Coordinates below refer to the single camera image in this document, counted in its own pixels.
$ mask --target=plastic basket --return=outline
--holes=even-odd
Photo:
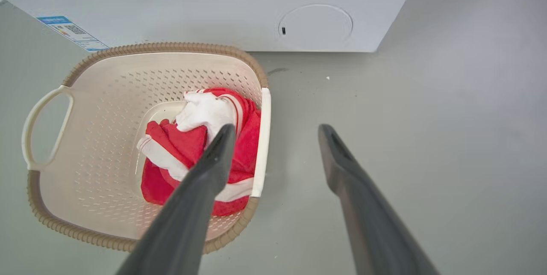
[[[253,216],[264,185],[271,98],[254,58],[221,45],[130,45],[94,53],[78,64],[25,122],[22,149],[35,216],[77,240],[131,251],[161,209],[142,198],[143,155],[135,144],[148,121],[174,117],[183,92],[211,87],[237,90],[262,109],[252,195],[243,211],[211,217],[203,252],[234,240]],[[67,115],[49,160],[37,163],[30,148],[32,129],[43,107],[59,94],[70,98]]]

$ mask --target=red and white towel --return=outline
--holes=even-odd
[[[186,106],[159,124],[148,123],[137,148],[147,157],[141,190],[144,199],[163,205],[186,176],[221,127],[236,127],[236,144],[228,184],[215,198],[213,215],[227,216],[243,210],[253,187],[260,132],[260,111],[254,102],[226,88],[186,92]]]

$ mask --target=floor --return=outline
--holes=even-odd
[[[354,273],[320,123],[334,126],[440,273],[547,273],[546,16],[544,0],[407,0],[377,53],[254,53],[273,102],[265,189],[248,228],[204,256],[200,273]],[[86,55],[0,6],[6,274],[114,274],[126,257],[52,232],[27,203],[22,124]],[[51,139],[60,119],[44,117]]]

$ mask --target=red cloth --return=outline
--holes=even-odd
[[[220,98],[228,98],[230,101],[237,101],[240,106],[238,111],[238,122],[240,128],[236,131],[238,136],[234,149],[234,158],[225,190],[229,190],[230,184],[235,184],[254,176],[256,164],[256,153],[258,150],[258,136],[260,133],[260,111],[256,104],[240,96],[237,92],[226,88],[205,89],[203,92],[211,92]],[[191,169],[203,154],[204,146],[207,143],[207,129],[204,126],[196,127],[187,132],[176,129],[176,124],[170,124],[167,119],[160,122],[148,123],[146,134],[158,142],[172,156],[182,162],[186,168]],[[163,205],[180,184],[173,179],[166,169],[154,165],[148,158],[145,161],[141,190],[143,197],[150,203]],[[213,215],[227,216],[241,211],[247,205],[249,195],[231,201],[215,201]]]

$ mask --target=basket handle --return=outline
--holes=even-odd
[[[21,137],[21,147],[23,150],[23,157],[25,158],[25,162],[27,162],[27,168],[28,170],[41,170],[45,168],[47,165],[51,163],[53,158],[55,157],[55,154],[57,153],[57,149],[59,148],[59,144],[61,142],[61,137],[63,136],[63,133],[65,132],[65,127],[67,125],[68,117],[70,116],[70,113],[72,112],[72,106],[74,105],[74,97],[72,96],[72,93],[70,92],[70,88],[67,86],[60,86],[59,88],[56,88],[55,90],[51,90],[48,94],[46,94],[43,98],[41,98],[31,109],[29,116],[25,120],[25,125],[23,126],[23,134]],[[31,148],[31,137],[32,137],[32,130],[35,126],[36,119],[38,118],[38,115],[42,109],[44,109],[45,105],[49,103],[54,97],[60,94],[66,94],[69,99],[68,103],[68,110],[67,114],[65,115],[65,120],[63,121],[63,125],[61,126],[61,130],[59,131],[59,136],[57,137],[57,140],[55,141],[55,145],[53,145],[53,149],[51,150],[51,153],[49,154],[49,158],[42,163],[38,163],[35,161],[34,156],[32,154],[32,148]]]

